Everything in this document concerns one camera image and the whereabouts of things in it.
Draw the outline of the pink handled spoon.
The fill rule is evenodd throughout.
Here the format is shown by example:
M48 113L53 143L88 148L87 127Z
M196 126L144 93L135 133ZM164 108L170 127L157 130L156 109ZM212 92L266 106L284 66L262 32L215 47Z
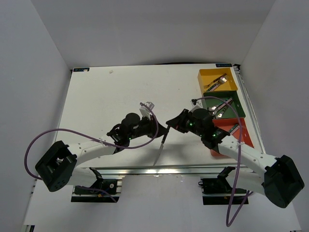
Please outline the pink handled spoon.
M225 102L230 103L232 101L233 101L233 98L225 99L224 101L220 102L219 104L212 106L212 107L209 107L208 110L210 112L218 111L225 106Z

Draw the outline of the pink handled fork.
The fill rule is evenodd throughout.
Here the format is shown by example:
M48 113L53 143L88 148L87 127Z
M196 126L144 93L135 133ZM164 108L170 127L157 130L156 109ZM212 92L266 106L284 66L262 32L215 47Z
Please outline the pink handled fork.
M210 88L208 88L206 91L207 92L214 91L216 88L218 88L220 85L223 85L227 81L228 81L227 77L222 77L216 83L214 83Z

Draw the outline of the green handled knife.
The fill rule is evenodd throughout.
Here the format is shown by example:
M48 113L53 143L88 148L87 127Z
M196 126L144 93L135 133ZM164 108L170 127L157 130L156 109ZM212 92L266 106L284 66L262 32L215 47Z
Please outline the green handled knife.
M225 131L225 130L223 130L223 129L221 129L221 128L219 128L219 129L216 131L216 135L217 135L217 136L229 136L230 133L227 132L227 131Z

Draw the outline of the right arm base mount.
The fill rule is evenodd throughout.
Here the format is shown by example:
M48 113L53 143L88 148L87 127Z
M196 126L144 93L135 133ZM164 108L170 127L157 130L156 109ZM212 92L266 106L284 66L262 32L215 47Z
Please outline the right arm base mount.
M203 205L229 205L230 196L232 193L232 183L229 184L226 180L231 171L235 171L235 167L225 167L216 178L202 178L198 185L202 189Z

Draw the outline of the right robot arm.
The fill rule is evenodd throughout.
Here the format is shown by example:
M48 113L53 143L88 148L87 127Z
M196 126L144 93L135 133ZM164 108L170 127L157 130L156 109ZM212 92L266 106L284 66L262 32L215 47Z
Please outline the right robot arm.
M225 193L235 186L266 196L274 205L286 208L304 188L304 181L293 160L280 158L239 142L229 132L215 126L210 113L203 108L184 109L166 124L173 129L200 137L205 147L245 165L251 172L226 167L218 175L218 188Z

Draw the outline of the dark handled spoon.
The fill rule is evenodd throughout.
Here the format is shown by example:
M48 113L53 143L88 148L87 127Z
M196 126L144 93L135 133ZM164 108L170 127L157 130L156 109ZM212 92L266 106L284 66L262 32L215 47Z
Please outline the dark handled spoon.
M213 111L213 113L212 113L212 115L213 116L215 116L220 110L222 110L225 106L228 106L226 103L223 103L222 105L220 105L219 107L217 107L214 111Z

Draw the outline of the green handled spoon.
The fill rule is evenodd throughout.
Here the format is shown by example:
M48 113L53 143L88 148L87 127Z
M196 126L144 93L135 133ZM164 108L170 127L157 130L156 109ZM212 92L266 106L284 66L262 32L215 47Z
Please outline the green handled spoon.
M227 111L228 106L225 106L220 112L218 112L215 116L216 119L222 118L223 114Z

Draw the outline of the pink handled knife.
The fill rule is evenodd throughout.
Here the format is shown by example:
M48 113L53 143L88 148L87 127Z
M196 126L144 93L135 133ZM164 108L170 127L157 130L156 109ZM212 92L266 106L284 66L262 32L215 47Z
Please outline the pink handled knife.
M230 135L233 135L240 128L239 124L234 125L230 130Z

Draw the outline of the dark handled fork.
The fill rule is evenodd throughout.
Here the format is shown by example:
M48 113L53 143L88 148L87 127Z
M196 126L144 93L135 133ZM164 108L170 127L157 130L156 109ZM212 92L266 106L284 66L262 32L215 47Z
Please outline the dark handled fork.
M226 74L223 74L219 76L218 78L214 79L210 84L204 85L204 88L210 88L213 85L216 85L217 83L219 84L224 84L225 82L228 81L228 76Z

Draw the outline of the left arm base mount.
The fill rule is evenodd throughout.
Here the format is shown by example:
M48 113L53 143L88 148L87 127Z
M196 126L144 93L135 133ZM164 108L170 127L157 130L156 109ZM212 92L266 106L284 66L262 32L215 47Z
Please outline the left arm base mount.
M90 171L96 181L91 186L85 184L74 187L71 202L73 203L117 203L120 197L118 179L106 179L94 168Z

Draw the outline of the green handled fork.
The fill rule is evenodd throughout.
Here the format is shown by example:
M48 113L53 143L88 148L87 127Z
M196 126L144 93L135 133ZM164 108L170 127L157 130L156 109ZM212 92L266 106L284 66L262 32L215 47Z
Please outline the green handled fork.
M214 79L212 82L210 82L208 85L210 86L210 85L214 84L214 83L217 82L219 79L221 79L222 77L225 77L225 76L226 76L226 73L224 73L223 75L217 77L217 78Z

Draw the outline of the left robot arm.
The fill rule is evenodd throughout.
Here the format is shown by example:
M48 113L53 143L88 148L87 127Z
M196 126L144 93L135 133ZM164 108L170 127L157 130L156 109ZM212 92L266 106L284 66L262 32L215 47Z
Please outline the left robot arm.
M37 162L35 169L50 192L66 185L78 185L96 193L102 187L101 174L95 168L80 168L80 164L119 153L129 147L132 139L142 136L153 139L167 132L167 128L156 122L153 116L140 117L136 113L129 113L107 133L114 141L111 145L105 145L103 139L72 145L57 141Z

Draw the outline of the dark handled knife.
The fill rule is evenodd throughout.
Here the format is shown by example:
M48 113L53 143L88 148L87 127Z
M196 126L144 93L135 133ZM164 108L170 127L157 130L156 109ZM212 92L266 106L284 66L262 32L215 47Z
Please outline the dark handled knife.
M162 138L161 145L160 145L158 154L157 154L157 156L156 156L156 158L155 158L155 160L154 160L153 166L155 166L156 163L158 162L158 159L159 159L159 157L160 157L160 155L161 155L161 152L162 152L162 150L163 150L163 147L164 147L164 143L165 143L166 138L167 138L167 136L168 136L169 130L170 130L170 126L167 127L167 133L166 133L166 134L163 136L163 138Z

